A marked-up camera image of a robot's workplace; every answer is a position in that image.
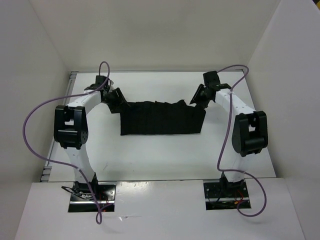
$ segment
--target purple braided cable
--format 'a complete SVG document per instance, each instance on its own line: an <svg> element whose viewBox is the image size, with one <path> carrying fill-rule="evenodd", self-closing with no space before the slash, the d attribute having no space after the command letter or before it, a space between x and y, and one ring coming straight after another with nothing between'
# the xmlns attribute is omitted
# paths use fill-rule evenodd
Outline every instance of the purple braided cable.
<svg viewBox="0 0 320 240"><path fill-rule="evenodd" d="M242 67L242 68L245 68L246 69L246 72L244 73L243 77L241 77L230 89L230 92L233 91L233 89L243 80L245 79L245 77L248 75L249 73L249 68L245 65L241 65L241 64L236 64L236 65L231 65L231 66L227 66L219 71L217 71L218 73L226 70L226 69L230 69L230 68L234 68L234 67ZM226 145L227 145L227 141L228 141L228 137L229 137L229 133L230 133L230 129L231 129L231 120L232 120L232 94L230 94L230 109L229 109L229 119L228 119L228 126L227 126L227 129L226 129L226 133L225 133L225 137L224 137L224 141L223 141L223 144L222 144L222 148L221 148L221 151L220 151L220 154L219 154L219 158L218 158L218 162L216 164L216 168L218 169L218 171L220 172L238 172L238 173L242 173L242 174L246 174L248 176L250 176L251 178L253 178L260 186L262 192L263 192L263 196L264 196L264 204L263 204L263 207L261 208L260 211L258 211L257 213L255 214L245 214L243 212L240 211L239 209L239 206L244 203L244 202L247 202L248 200L244 200L244 201L241 201L239 202L237 205L236 205L236 209L238 210L238 212L245 216L245 217L256 217L258 215L260 215L266 208L267 206L267 194L266 194L266 191L264 189L264 187L262 186L261 182L255 177L253 176L252 174L248 173L248 172L245 172L245 171L242 171L242 170L239 170L239 169L221 169L220 168L220 163L221 163L221 160L222 160L222 156L224 154L224 151L225 151L225 148L226 148Z"/></svg>
<svg viewBox="0 0 320 240"><path fill-rule="evenodd" d="M32 110L30 111L30 113L26 116L26 118L25 118L25 120L24 120L24 122L23 122L23 126L22 126L22 136L23 136L24 143L25 143L26 147L29 149L29 151L30 151L31 153L33 153L36 157L38 157L38 158L40 158L40 159L42 159L42 160L44 160L44 161L48 161L48 162L50 162L50 163L62 164L62 165L66 165L66 166L72 167L72 168L74 168L74 169L77 169L77 170L81 173L81 175L83 176L83 179L85 180L86 184L88 185L89 191L90 191L90 193L92 194L92 197L93 197L93 201L94 201L94 203L95 203L95 205L96 205L96 207L97 207L97 209L98 209L98 212L97 212L97 214L96 214L96 216L95 216L95 221L96 221L96 223L99 224L99 225L102 223L102 210L103 210L104 208L112 205L112 203L111 203L111 204L107 204L107 205L104 206L103 208L100 208L100 205L99 205L99 203L98 203L98 201L97 201L97 198L96 198L96 196L95 196L95 193L94 193L94 191L93 191L93 189L92 189L92 187L91 187L91 185L90 185L90 183L89 183L86 175L85 175L85 174L83 173L83 171L82 171L79 167L77 167L76 165L73 165L73 164L67 163L67 162L51 160L51 159L48 159L48 158L46 158L46 157L41 156L40 154L38 154L38 153L30 146L30 144L29 144L29 142L28 142L28 140L27 140L27 136L26 136L26 125L27 125L27 122L28 122L29 118L31 117L31 115L32 115L36 110L38 110L39 108L41 108L43 105L46 105L46 104L48 104L48 103L51 103L51 102L54 102L54 101L57 101L57 100L61 100L61 99L67 99L67 98L73 98L73 97L86 96L86 95L88 95L88 94L92 94L92 93L94 93L94 92L100 91L100 90L107 84L107 82L109 81L109 76L110 76L110 66L109 66L109 64L108 64L106 61L103 61L103 62L100 63L100 66L99 66L99 75L100 75L100 73L101 73L101 66L102 66L102 64L106 64L106 65L107 65L107 67L108 67L108 73L107 73L107 76L106 76L106 80L102 83L101 86L99 86L97 89L92 90L92 91L87 92L87 93L81 93L81 94L75 94L75 95L55 97L55 98L52 98L52 99L50 99L50 100L47 100L47 101L44 101L44 102L40 103L38 106L36 106L34 109L32 109Z"/></svg>

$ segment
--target purple cable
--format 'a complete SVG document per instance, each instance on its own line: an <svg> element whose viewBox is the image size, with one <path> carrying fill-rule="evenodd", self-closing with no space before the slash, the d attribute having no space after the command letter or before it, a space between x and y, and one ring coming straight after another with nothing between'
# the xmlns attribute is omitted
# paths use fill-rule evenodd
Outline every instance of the purple cable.
<svg viewBox="0 0 320 240"><path fill-rule="evenodd" d="M95 221L97 224L101 224L102 223L102 210L105 209L106 207L112 205L112 203L110 204L107 204L106 206L104 206L103 208L100 208L100 205L97 201L97 198L95 196L95 193L87 179L87 177L85 176L85 174L83 173L83 171L77 167L76 165L73 165L71 163L67 163L67 162L62 162L62 161L56 161L56 160L51 160L51 159L48 159L44 156L41 156L40 154L38 154L35 150L33 150L33 148L30 146L28 140L27 140L27 136L26 136L26 125L27 125L27 122L29 120L29 118L31 117L31 115L37 110L39 109L40 107L42 107L43 105L46 105L48 103L51 103L51 102L54 102L54 101L57 101L57 100L61 100L61 99L67 99L67 98L72 98L72 97L81 97L81 96L85 96L85 95L88 95L88 94L92 94L94 92L97 92L97 91L100 91L106 84L107 82L109 81L109 75L110 75L110 66L109 64L106 62L106 61L103 61L100 63L100 66L99 66L99 75L101 73L101 66L102 64L106 64L107 67L108 67L108 74L106 76L106 80L102 83L101 86L99 86L97 89L95 90L92 90L90 92L87 92L87 93L81 93L81 94L75 94L75 95L68 95L68 96L60 96L60 97L55 97L55 98L52 98L50 100L47 100L47 101L44 101L43 103L40 103L38 106L36 106L34 109L31 110L31 112L26 116L24 122L23 122L23 126L22 126L22 136L23 136L23 140L24 140L24 143L26 145L26 147L30 150L31 153L33 153L36 157L44 160L44 161L48 161L50 163L55 163L55 164L62 164L62 165L66 165L66 166L69 166L69 167L72 167L74 169L77 169L81 175L83 176L83 179L85 180L86 184L88 185L88 188L89 188L89 191L90 193L92 194L92 197L93 197L93 201L98 209L98 212L95 216Z"/></svg>
<svg viewBox="0 0 320 240"><path fill-rule="evenodd" d="M217 71L218 73L226 70L226 69L230 69L230 68L233 68L233 67L242 67L242 68L245 68L246 69L246 72L245 74L243 75L243 77L241 77L230 89L230 92L233 91L233 89L243 80L245 79L245 77L248 75L249 73L249 68L245 65L241 65L241 64L236 64L236 65L231 65L231 66L227 66L219 71ZM225 148L226 148L226 145L227 145L227 141L228 141L228 137L229 137L229 133L230 133L230 128L231 128L231 120L232 120L232 94L230 94L230 110L229 110L229 119L228 119L228 126L227 126L227 129L226 129L226 133L225 133L225 137L224 137L224 141L223 141L223 144L222 144L222 148L221 148L221 151L220 151L220 154L219 154L219 158L218 158L218 162L216 164L216 168L218 169L218 171L220 172L238 172L238 173L242 173L242 174L246 174L248 176L250 176L251 178L253 178L260 186L262 192L263 192L263 196L264 196L264 204L263 204L263 207L261 208L260 211L258 211L257 213L255 214L245 214L243 212L240 211L239 209L239 206L244 203L244 202L247 202L247 200L244 200L244 201L241 201L239 202L237 205L236 205L236 209L238 210L238 212L245 216L245 217L256 217L258 215L260 215L266 208L267 206L267 194L266 194L266 191L264 189L264 187L262 186L261 182L255 177L253 176L252 174L248 173L248 172L245 172L245 171L242 171L242 170L238 170L238 169L221 169L220 168L220 163L221 163L221 159L222 159L222 156L224 154L224 151L225 151Z"/></svg>

